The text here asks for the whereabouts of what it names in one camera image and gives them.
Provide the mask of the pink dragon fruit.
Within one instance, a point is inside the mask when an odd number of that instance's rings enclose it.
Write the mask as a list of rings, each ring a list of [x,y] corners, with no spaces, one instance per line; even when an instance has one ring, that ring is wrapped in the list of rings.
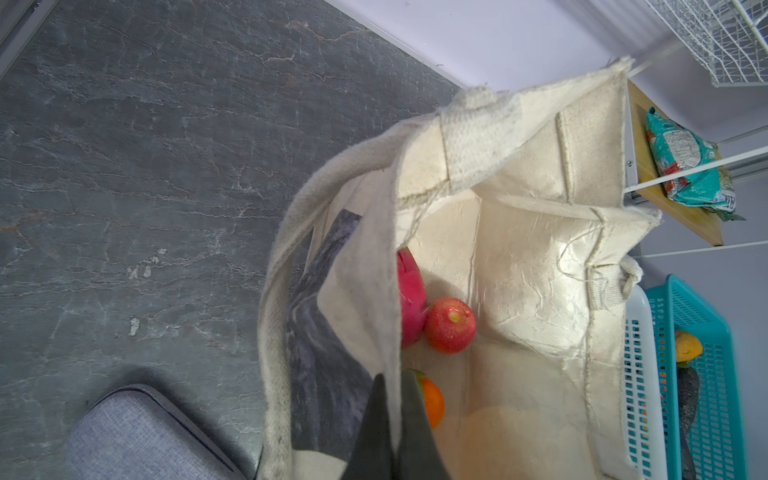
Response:
[[[397,275],[402,319],[401,347],[405,349],[420,339],[427,305],[427,292],[420,268],[407,247],[397,252]]]

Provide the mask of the grey fabric glasses case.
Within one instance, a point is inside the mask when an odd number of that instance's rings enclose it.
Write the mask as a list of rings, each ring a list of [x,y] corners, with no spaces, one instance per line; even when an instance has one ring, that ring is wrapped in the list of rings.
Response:
[[[96,402],[73,429],[66,459],[77,479],[243,479],[173,402],[143,384]]]

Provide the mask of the yellow bell pepper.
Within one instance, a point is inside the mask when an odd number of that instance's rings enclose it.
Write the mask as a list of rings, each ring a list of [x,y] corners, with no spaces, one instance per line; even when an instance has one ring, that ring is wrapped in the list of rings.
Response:
[[[703,344],[693,334],[684,330],[676,330],[675,354],[677,363],[692,361],[703,354]]]

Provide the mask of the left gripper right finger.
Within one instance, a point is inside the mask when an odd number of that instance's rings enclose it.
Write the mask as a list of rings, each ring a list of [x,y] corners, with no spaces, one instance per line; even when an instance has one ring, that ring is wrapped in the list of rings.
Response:
[[[419,386],[414,372],[402,372],[402,438],[396,456],[395,478],[448,480],[450,475],[437,449]]]

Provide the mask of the red apple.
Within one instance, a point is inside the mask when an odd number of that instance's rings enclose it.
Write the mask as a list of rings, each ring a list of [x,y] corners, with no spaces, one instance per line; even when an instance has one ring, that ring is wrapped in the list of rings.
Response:
[[[428,344],[443,354],[466,349],[476,334],[476,318],[471,308],[453,297],[437,299],[429,308],[424,334]]]

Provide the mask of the teal snack bag lower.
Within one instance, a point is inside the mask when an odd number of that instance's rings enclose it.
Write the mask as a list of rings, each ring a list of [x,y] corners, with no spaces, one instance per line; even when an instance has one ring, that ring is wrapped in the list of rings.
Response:
[[[657,172],[671,175],[717,160],[715,147],[654,107],[646,113],[646,137]],[[722,221],[743,221],[736,213],[736,192],[725,166],[708,169],[662,183],[667,198],[686,207],[700,207]]]

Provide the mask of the cream canvas tote bag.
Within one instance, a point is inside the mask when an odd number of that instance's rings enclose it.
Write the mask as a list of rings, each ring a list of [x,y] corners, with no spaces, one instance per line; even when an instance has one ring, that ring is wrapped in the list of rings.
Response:
[[[341,479],[375,377],[394,453],[401,374],[446,412],[449,479],[638,479],[623,431],[630,250],[660,220],[624,203],[628,58],[518,92],[464,90],[329,160],[278,230],[258,317],[261,479]],[[470,345],[401,347],[397,252],[476,318]]]

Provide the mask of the dark green cucumber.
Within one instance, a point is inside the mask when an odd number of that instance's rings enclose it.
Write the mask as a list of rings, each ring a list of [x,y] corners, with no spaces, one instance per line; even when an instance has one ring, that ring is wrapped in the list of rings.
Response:
[[[694,459],[687,442],[687,435],[689,434],[696,419],[700,379],[696,370],[687,362],[683,362],[677,366],[677,382],[682,460],[681,478],[683,480],[694,480],[697,478],[697,473]]]

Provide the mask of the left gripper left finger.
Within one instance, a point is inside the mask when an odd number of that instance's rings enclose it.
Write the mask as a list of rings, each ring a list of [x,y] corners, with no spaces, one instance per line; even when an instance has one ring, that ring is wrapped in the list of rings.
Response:
[[[394,478],[394,453],[385,380],[381,374],[373,381],[360,430],[342,480],[390,480]]]

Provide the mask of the teal plastic vegetable basket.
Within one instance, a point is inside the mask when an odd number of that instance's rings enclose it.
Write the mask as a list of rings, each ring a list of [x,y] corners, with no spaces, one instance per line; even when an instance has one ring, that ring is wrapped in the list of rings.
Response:
[[[738,369],[728,323],[675,275],[645,294],[653,319],[668,477],[682,479],[675,331],[684,330],[703,344],[703,354],[687,362],[700,379],[696,419],[687,435],[696,479],[746,479]]]

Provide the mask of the white plastic fruit basket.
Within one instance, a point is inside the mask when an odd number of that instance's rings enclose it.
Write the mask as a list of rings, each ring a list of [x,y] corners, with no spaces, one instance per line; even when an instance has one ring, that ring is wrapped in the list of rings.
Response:
[[[629,458],[642,479],[667,480],[652,312],[639,286],[633,287],[626,302],[622,386],[623,431]]]

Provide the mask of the orange fruit with leaves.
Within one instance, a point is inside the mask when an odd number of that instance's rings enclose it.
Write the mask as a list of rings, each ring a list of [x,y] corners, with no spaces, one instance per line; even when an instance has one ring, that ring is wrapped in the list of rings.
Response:
[[[444,418],[446,405],[441,389],[423,372],[410,369],[418,382],[427,418],[432,429],[436,429]]]

